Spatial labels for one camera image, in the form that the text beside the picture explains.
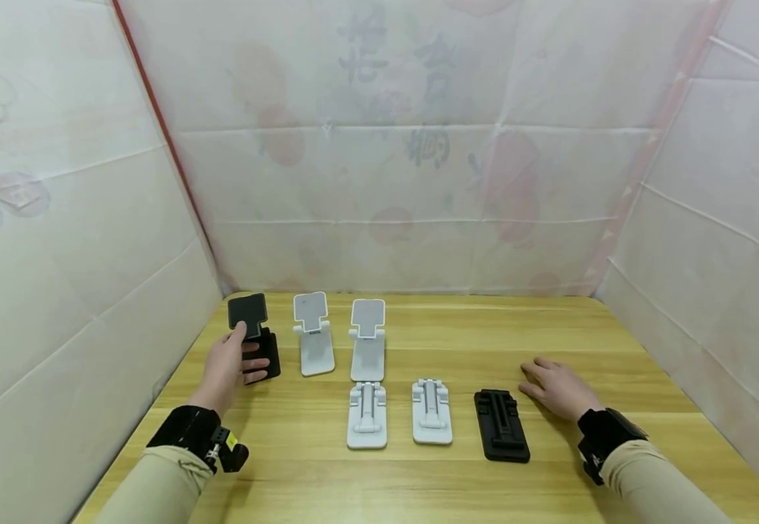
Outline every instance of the table surface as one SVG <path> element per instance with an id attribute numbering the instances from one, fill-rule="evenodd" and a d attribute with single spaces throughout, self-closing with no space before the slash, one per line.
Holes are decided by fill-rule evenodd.
<path id="1" fill-rule="evenodd" d="M 292 296 L 267 294 L 282 375 L 242 390 L 226 415 L 251 449 L 234 475 L 219 473 L 193 523 L 631 523 L 632 514 L 584 475 L 579 432 L 517 391 L 519 365 L 537 354 L 567 362 L 600 399 L 651 436 L 734 522 L 759 522 L 759 479 L 606 307 L 590 298 L 328 294 L 335 370 L 304 378 L 292 332 Z M 386 302 L 388 447 L 352 451 L 346 425 L 354 298 Z M 202 376 L 210 344 L 227 332 L 226 302 L 93 491 L 89 522 L 135 466 L 170 411 Z M 411 385 L 449 387 L 454 442 L 417 445 Z M 519 403 L 529 464 L 483 456 L 473 394 L 510 390 Z"/>

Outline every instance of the sleeve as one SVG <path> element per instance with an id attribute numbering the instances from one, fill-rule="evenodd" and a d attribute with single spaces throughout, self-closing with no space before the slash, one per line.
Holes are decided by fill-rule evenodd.
<path id="1" fill-rule="evenodd" d="M 600 470 L 642 523 L 730 523 L 705 494 L 645 440 L 624 443 Z"/>
<path id="2" fill-rule="evenodd" d="M 190 451 L 147 448 L 101 509 L 100 524 L 186 524 L 213 472 Z"/>

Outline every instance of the right hand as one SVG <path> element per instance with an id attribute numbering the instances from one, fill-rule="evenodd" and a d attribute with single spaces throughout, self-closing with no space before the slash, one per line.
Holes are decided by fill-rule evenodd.
<path id="1" fill-rule="evenodd" d="M 592 388 L 566 364 L 536 357 L 523 363 L 522 371 L 528 380 L 519 384 L 519 391 L 566 420 L 578 421 L 589 409 L 605 409 Z"/>

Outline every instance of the wrist strap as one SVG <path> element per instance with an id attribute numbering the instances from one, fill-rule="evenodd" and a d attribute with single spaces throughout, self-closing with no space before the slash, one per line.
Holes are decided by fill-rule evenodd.
<path id="1" fill-rule="evenodd" d="M 175 446 L 187 449 L 202 459 L 215 475 L 215 457 L 208 456 L 208 452 L 213 447 L 213 435 L 220 426 L 219 415 L 213 409 L 181 406 L 172 410 L 146 447 Z"/>
<path id="2" fill-rule="evenodd" d="M 584 437 L 577 445 L 585 458 L 583 470 L 596 485 L 603 485 L 600 470 L 613 451 L 624 442 L 646 440 L 644 431 L 611 409 L 589 409 L 577 421 L 577 427 Z"/>
<path id="3" fill-rule="evenodd" d="M 624 442 L 643 440 L 643 437 L 627 431 L 621 421 L 607 410 L 589 409 L 577 421 L 577 427 L 591 445 L 595 456 L 602 460 L 606 460 Z"/>

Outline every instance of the white backdrop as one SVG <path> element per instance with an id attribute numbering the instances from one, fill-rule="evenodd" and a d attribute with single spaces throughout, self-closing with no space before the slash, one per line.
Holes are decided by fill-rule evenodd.
<path id="1" fill-rule="evenodd" d="M 64 522 L 219 302 L 114 13 L 0 0 L 0 523 Z"/>
<path id="2" fill-rule="evenodd" d="M 556 294 L 714 2 L 122 4 L 229 287 Z"/>
<path id="3" fill-rule="evenodd" d="M 759 0 L 736 0 L 599 296 L 759 474 Z"/>

